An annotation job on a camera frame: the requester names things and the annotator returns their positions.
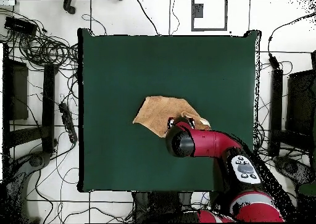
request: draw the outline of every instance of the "power adapter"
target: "power adapter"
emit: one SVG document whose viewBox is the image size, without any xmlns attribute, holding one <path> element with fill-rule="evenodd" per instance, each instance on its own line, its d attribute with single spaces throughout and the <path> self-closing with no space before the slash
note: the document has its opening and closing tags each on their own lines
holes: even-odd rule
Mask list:
<svg viewBox="0 0 316 224">
<path fill-rule="evenodd" d="M 37 26 L 35 24 L 13 17 L 6 17 L 4 28 L 30 36 L 35 36 L 37 31 Z"/>
<path fill-rule="evenodd" d="M 270 62 L 273 69 L 280 68 L 278 60 L 276 59 L 275 56 L 272 56 L 272 54 L 269 54 L 269 62 Z"/>
</svg>

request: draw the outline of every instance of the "black cable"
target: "black cable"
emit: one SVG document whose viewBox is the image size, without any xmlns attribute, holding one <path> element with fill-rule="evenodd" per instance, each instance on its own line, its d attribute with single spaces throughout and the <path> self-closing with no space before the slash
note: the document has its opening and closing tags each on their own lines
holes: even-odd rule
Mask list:
<svg viewBox="0 0 316 224">
<path fill-rule="evenodd" d="M 35 118 L 35 116 L 34 116 L 32 110 L 31 110 L 31 108 L 29 108 L 29 106 L 28 106 L 25 102 L 21 101 L 17 96 L 13 96 L 13 97 L 14 97 L 16 100 L 18 100 L 19 102 L 21 102 L 22 104 L 24 104 L 24 105 L 27 106 L 27 109 L 31 112 L 32 117 L 33 117 L 33 119 L 34 119 L 34 121 L 35 121 L 35 123 L 36 123 L 36 126 L 37 126 L 37 128 L 38 128 L 38 130 L 39 130 L 39 134 L 41 135 L 41 138 L 43 138 L 43 134 L 42 134 L 41 128 L 40 128 L 40 126 L 38 125 L 38 121 L 37 121 L 37 119 Z"/>
<path fill-rule="evenodd" d="M 34 146 L 33 148 L 31 148 L 29 154 L 32 152 L 32 150 L 34 150 L 37 146 L 41 145 L 42 143 L 37 144 L 36 146 Z"/>
<path fill-rule="evenodd" d="M 65 151 L 65 152 L 63 152 L 63 153 L 61 153 L 61 154 L 58 154 L 57 156 L 55 156 L 55 157 L 53 157 L 53 158 L 51 158 L 50 160 L 54 160 L 54 159 L 56 159 L 56 158 L 58 158 L 58 157 L 60 157 L 60 156 L 62 156 L 62 155 L 64 155 L 64 154 L 68 154 L 68 152 L 70 152 L 70 151 L 72 151 L 73 149 L 74 149 L 74 147 L 76 146 L 76 144 L 73 144 L 72 145 L 72 147 L 68 150 L 68 151 Z"/>
<path fill-rule="evenodd" d="M 57 215 L 49 222 L 49 223 L 47 223 L 47 224 L 51 224 L 57 217 L 59 217 L 59 214 L 61 213 L 61 210 L 62 210 L 62 208 L 63 208 L 63 204 L 61 204 L 61 209 L 60 209 L 60 211 L 59 211 L 59 206 L 60 206 L 60 204 L 58 205 L 58 208 L 57 208 Z"/>
<path fill-rule="evenodd" d="M 282 66 L 281 70 L 283 70 L 283 64 L 284 64 L 285 62 L 287 62 L 287 63 L 289 63 L 289 64 L 291 65 L 291 70 L 290 70 L 288 73 L 284 73 L 283 76 L 289 75 L 289 74 L 292 72 L 292 70 L 293 70 L 293 64 L 292 64 L 292 62 L 289 61 L 289 60 L 283 60 L 283 61 L 279 62 L 279 64 L 281 64 L 281 66 Z M 271 64 L 263 64 L 263 63 L 260 63 L 260 65 L 259 65 L 259 70 L 262 71 L 262 70 L 264 70 L 264 69 L 266 69 L 266 68 L 269 68 L 270 66 L 271 66 Z"/>
<path fill-rule="evenodd" d="M 144 15 L 147 17 L 147 19 L 151 22 L 152 26 L 155 28 L 155 31 L 156 31 L 157 35 L 160 36 L 160 34 L 159 34 L 158 31 L 157 31 L 156 26 L 154 25 L 154 23 L 152 22 L 152 20 L 148 17 L 148 15 L 147 15 L 147 13 L 145 12 L 143 6 L 141 5 L 141 2 L 140 2 L 139 0 L 137 0 L 137 2 L 138 2 L 139 5 L 141 6 L 141 10 L 143 11 Z"/>
<path fill-rule="evenodd" d="M 61 155 L 63 155 L 63 154 L 65 154 L 65 153 L 68 154 L 72 149 L 73 149 L 73 147 L 71 147 L 67 152 L 64 152 L 64 153 L 58 155 L 58 157 L 61 156 Z M 59 167 L 59 166 L 61 165 L 61 163 L 65 160 L 66 156 L 65 156 L 65 157 L 62 159 L 62 161 L 59 163 L 58 167 Z M 40 183 L 39 185 L 41 185 L 41 184 L 42 184 L 49 176 L 51 176 L 55 171 L 56 171 L 56 169 L 54 169 L 43 181 L 41 181 L 41 183 Z M 28 197 L 28 195 L 30 195 L 30 193 L 32 193 L 34 190 L 35 190 L 35 188 L 32 189 L 32 190 L 27 194 L 26 197 Z"/>
<path fill-rule="evenodd" d="M 109 216 L 109 217 L 112 217 L 113 219 L 116 219 L 118 222 L 126 223 L 126 222 L 124 222 L 124 219 L 123 219 L 122 217 L 116 217 L 116 216 L 113 216 L 113 215 L 111 215 L 111 214 L 107 214 L 107 213 L 103 212 L 103 211 L 100 210 L 99 208 L 91 207 L 90 209 L 84 210 L 84 211 L 82 211 L 82 212 L 75 212 L 75 213 L 69 214 L 69 215 L 65 218 L 65 220 L 62 222 L 62 224 L 65 224 L 66 220 L 67 220 L 71 215 L 83 214 L 83 213 L 85 213 L 85 212 L 88 212 L 89 210 L 97 210 L 97 211 L 99 211 L 100 213 L 102 213 L 102 214 L 104 214 L 104 215 L 106 215 L 106 216 Z"/>
<path fill-rule="evenodd" d="M 286 23 L 286 24 L 283 24 L 281 26 L 279 26 L 278 28 L 274 29 L 274 31 L 272 32 L 272 34 L 270 35 L 269 39 L 268 39 L 268 53 L 269 53 L 269 56 L 272 56 L 271 53 L 270 53 L 270 42 L 272 40 L 272 36 L 274 34 L 275 31 L 277 31 L 278 29 L 280 29 L 281 27 L 283 26 L 286 26 L 286 25 L 290 25 L 292 23 L 296 23 L 300 20 L 303 20 L 303 19 L 307 19 L 307 18 L 310 18 L 310 17 L 313 17 L 316 15 L 316 12 L 313 12 L 312 14 L 308 14 L 308 15 L 305 15 L 305 16 L 302 16 L 302 17 L 299 17 L 297 18 L 296 20 L 293 20 L 292 22 L 289 22 L 289 23 Z"/>
<path fill-rule="evenodd" d="M 67 172 L 66 172 L 66 174 L 65 174 L 65 176 L 62 178 L 61 176 L 60 176 L 60 174 L 59 174 L 59 176 L 62 178 L 62 184 L 61 184 L 61 186 L 60 186 L 60 200 L 62 201 L 62 185 L 64 184 L 64 182 L 67 182 L 68 184 L 77 184 L 78 182 L 76 182 L 76 183 L 69 183 L 68 181 L 65 181 L 65 177 L 67 176 L 67 174 L 68 174 L 68 172 L 70 172 L 71 170 L 74 170 L 74 169 L 78 169 L 79 170 L 79 168 L 76 168 L 76 167 L 74 167 L 74 168 L 70 168 Z M 59 217 L 59 220 L 60 220 L 60 223 L 62 223 L 63 221 L 62 221 L 62 208 L 60 209 L 60 216 L 58 216 Z"/>
<path fill-rule="evenodd" d="M 35 190 L 36 190 L 37 194 L 38 194 L 42 199 L 47 200 L 47 201 L 51 204 L 51 206 L 52 206 L 52 207 L 51 207 L 51 211 L 48 213 L 48 215 L 46 216 L 46 218 L 45 218 L 45 220 L 44 220 L 44 222 L 43 222 L 43 224 L 45 224 L 46 220 L 48 219 L 48 217 L 49 217 L 50 214 L 52 213 L 52 210 L 53 210 L 53 208 L 54 208 L 54 204 L 53 204 L 48 198 L 46 198 L 46 197 L 44 197 L 42 194 L 40 194 L 40 192 L 38 191 L 37 187 L 38 187 L 38 182 L 40 181 L 40 178 L 41 178 L 41 170 L 39 170 L 38 179 L 37 179 L 37 181 L 36 181 L 36 183 L 35 183 Z"/>
<path fill-rule="evenodd" d="M 178 17 L 175 15 L 175 13 L 173 12 L 173 8 L 174 8 L 174 7 L 175 7 L 175 0 L 173 0 L 173 5 L 172 5 L 172 14 L 173 14 L 173 16 L 174 16 L 174 17 L 176 17 L 176 18 L 177 18 L 177 20 L 178 20 L 178 26 L 177 26 L 177 29 L 176 29 L 175 31 L 173 31 L 171 35 L 173 35 L 173 33 L 175 33 L 176 31 L 178 31 L 179 26 L 180 26 L 180 21 L 179 21 Z"/>
<path fill-rule="evenodd" d="M 98 20 L 96 20 L 95 18 L 93 18 L 91 15 L 89 15 L 89 14 L 83 14 L 81 17 L 82 17 L 83 20 L 88 20 L 88 21 L 92 21 L 92 22 L 97 22 L 98 24 L 100 24 L 100 25 L 103 27 L 103 29 L 104 29 L 104 35 L 107 35 L 106 28 L 104 27 L 104 25 L 103 25 L 101 22 L 99 22 Z"/>
<path fill-rule="evenodd" d="M 287 96 L 287 95 L 288 95 L 288 93 L 282 95 L 281 98 L 283 98 L 283 97 L 285 97 L 285 96 Z M 266 107 L 266 106 L 269 105 L 270 103 L 271 103 L 271 102 L 268 102 L 268 103 L 266 103 L 265 105 L 261 106 L 261 107 L 258 109 L 258 111 L 260 111 L 262 108 Z"/>
<path fill-rule="evenodd" d="M 35 23 L 38 29 L 35 37 L 16 33 L 17 37 L 19 38 L 19 49 L 23 56 L 19 57 L 20 59 L 26 59 L 29 61 L 31 66 L 32 64 L 35 64 L 42 67 L 45 64 L 55 64 L 59 68 L 66 67 L 70 65 L 71 62 L 77 64 L 77 60 L 75 60 L 78 59 L 77 55 L 73 55 L 75 53 L 74 49 L 77 47 L 77 44 L 70 46 L 69 43 L 63 38 L 56 36 L 48 37 L 41 32 L 40 27 L 34 20 L 30 20 L 27 17 L 24 17 L 23 20 Z"/>
</svg>

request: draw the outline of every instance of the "chair leg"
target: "chair leg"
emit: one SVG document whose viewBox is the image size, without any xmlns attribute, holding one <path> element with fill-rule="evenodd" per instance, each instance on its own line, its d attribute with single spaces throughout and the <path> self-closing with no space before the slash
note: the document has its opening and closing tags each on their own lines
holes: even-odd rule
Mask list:
<svg viewBox="0 0 316 224">
<path fill-rule="evenodd" d="M 76 8 L 71 6 L 72 0 L 64 0 L 64 10 L 69 14 L 75 14 Z"/>
</svg>

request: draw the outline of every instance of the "power strip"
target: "power strip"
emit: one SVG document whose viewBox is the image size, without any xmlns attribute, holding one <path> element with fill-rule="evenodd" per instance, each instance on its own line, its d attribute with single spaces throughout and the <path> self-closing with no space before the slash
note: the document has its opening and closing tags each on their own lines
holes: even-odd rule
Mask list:
<svg viewBox="0 0 316 224">
<path fill-rule="evenodd" d="M 75 127 L 72 122 L 72 116 L 66 103 L 60 103 L 59 111 L 62 113 L 62 123 L 65 125 L 65 129 L 68 132 L 69 140 L 72 144 L 78 141 L 78 136 L 75 131 Z"/>
</svg>

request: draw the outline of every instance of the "button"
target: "button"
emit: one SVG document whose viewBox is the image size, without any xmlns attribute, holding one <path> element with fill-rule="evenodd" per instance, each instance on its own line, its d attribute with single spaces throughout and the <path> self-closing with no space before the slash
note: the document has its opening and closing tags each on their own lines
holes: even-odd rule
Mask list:
<svg viewBox="0 0 316 224">
<path fill-rule="evenodd" d="M 238 171 L 242 173 L 254 173 L 254 168 L 249 164 L 239 164 Z"/>
</svg>

